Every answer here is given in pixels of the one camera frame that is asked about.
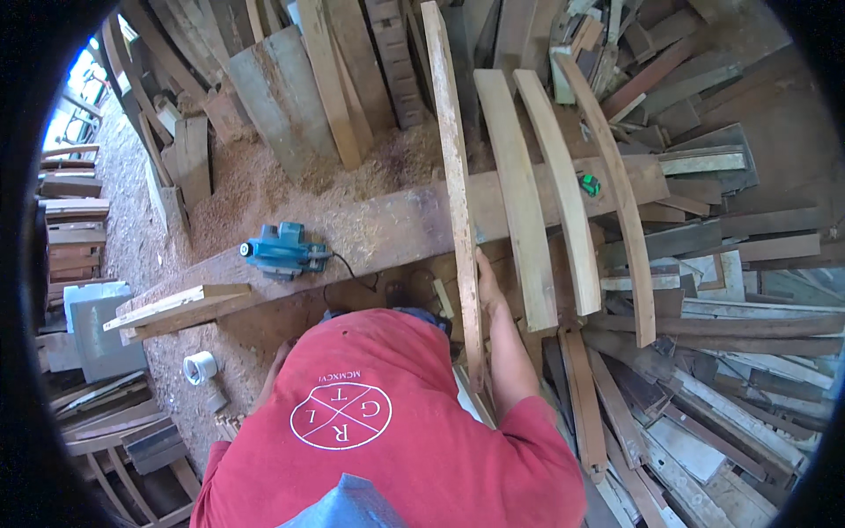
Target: person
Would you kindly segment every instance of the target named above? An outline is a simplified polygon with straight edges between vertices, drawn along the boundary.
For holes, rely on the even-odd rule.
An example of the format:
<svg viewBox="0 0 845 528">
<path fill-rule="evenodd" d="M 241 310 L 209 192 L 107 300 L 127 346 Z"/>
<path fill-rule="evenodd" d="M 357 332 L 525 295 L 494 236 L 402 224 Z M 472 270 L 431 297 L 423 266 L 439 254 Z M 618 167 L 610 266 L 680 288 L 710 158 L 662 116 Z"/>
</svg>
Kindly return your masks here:
<svg viewBox="0 0 845 528">
<path fill-rule="evenodd" d="M 580 525 L 581 468 L 476 255 L 498 429 L 461 408 L 434 324 L 381 308 L 332 318 L 279 349 L 257 410 L 211 446 L 192 528 Z"/>
</svg>

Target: green tape measure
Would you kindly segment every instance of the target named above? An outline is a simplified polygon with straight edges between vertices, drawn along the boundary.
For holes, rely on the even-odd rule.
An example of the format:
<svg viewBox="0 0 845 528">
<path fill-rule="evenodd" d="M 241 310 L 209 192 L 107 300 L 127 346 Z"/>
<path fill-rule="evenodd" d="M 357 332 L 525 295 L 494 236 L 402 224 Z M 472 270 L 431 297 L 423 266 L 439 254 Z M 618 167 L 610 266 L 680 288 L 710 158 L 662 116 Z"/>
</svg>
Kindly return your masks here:
<svg viewBox="0 0 845 528">
<path fill-rule="evenodd" d="M 578 176 L 578 183 L 581 185 L 581 189 L 583 189 L 590 198 L 595 198 L 598 196 L 599 191 L 602 190 L 602 184 L 598 181 L 598 178 L 592 174 Z"/>
</svg>

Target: red t-shirt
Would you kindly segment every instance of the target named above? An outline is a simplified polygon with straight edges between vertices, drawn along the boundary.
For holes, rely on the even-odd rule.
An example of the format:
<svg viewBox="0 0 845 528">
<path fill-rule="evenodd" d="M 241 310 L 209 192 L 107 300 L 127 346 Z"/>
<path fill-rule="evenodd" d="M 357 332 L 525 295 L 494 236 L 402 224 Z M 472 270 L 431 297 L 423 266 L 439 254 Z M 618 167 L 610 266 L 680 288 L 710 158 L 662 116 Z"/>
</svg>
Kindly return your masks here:
<svg viewBox="0 0 845 528">
<path fill-rule="evenodd" d="M 235 442 L 211 446 L 191 527 L 281 525 L 344 472 L 410 526 L 578 526 L 581 470 L 552 408 L 525 398 L 494 431 L 457 394 L 431 324 L 376 309 L 315 326 Z"/>
</svg>

